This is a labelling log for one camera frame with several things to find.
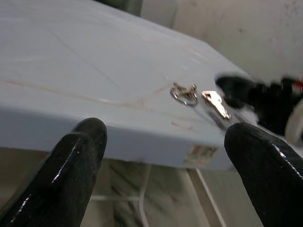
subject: sticker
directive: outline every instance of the sticker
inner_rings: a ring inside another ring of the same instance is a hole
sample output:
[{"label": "sticker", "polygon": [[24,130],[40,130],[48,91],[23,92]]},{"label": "sticker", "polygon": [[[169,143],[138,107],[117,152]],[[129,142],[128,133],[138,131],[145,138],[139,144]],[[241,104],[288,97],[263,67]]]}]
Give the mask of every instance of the sticker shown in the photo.
[{"label": "sticker", "polygon": [[210,163],[217,150],[216,147],[194,145],[186,155],[183,164],[186,166],[205,166]]}]

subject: key ring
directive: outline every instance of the key ring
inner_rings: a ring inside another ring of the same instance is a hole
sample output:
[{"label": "key ring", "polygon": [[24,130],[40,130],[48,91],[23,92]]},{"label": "key ring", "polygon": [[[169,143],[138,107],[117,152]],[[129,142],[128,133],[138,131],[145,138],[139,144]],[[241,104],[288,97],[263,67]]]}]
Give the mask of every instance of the key ring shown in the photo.
[{"label": "key ring", "polygon": [[174,83],[173,87],[170,89],[170,95],[183,105],[194,107],[198,104],[196,89],[197,87],[195,84],[191,85],[191,87],[182,87],[179,84]]}]

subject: silver key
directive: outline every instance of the silver key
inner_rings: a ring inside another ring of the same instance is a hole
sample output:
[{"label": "silver key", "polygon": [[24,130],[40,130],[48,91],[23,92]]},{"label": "silver key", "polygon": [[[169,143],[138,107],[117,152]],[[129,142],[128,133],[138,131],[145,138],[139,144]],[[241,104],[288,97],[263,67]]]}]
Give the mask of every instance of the silver key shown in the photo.
[{"label": "silver key", "polygon": [[222,99],[216,91],[203,91],[202,98],[225,120],[229,120],[232,116],[222,105]]}]

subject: metal keyring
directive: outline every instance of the metal keyring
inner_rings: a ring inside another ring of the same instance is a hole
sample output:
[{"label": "metal keyring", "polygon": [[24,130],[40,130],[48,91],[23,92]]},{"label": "metal keyring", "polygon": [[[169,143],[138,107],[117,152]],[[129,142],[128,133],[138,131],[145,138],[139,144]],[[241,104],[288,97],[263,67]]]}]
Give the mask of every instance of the metal keyring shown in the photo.
[{"label": "metal keyring", "polygon": [[198,104],[195,84],[190,88],[187,88],[174,83],[173,87],[170,89],[170,95],[183,105],[194,107]]}]

